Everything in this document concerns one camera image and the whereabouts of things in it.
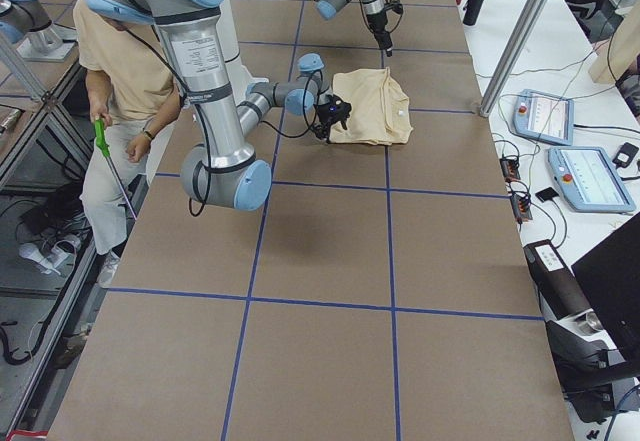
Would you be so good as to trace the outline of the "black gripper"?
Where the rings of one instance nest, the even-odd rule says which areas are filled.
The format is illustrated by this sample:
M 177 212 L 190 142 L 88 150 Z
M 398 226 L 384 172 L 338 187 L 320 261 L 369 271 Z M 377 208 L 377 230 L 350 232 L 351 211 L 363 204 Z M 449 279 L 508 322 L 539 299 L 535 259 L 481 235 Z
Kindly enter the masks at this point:
M 347 129 L 347 119 L 350 117 L 352 105 L 338 95 L 327 95 L 325 101 L 316 104 L 314 108 L 316 120 L 312 123 L 312 132 L 319 140 L 329 143 L 331 128 L 337 123 L 344 130 Z
M 384 51 L 386 57 L 393 56 L 393 44 L 391 33 L 387 30 L 388 18 L 384 10 L 365 15 L 369 30 L 374 36 L 375 41 L 381 51 Z

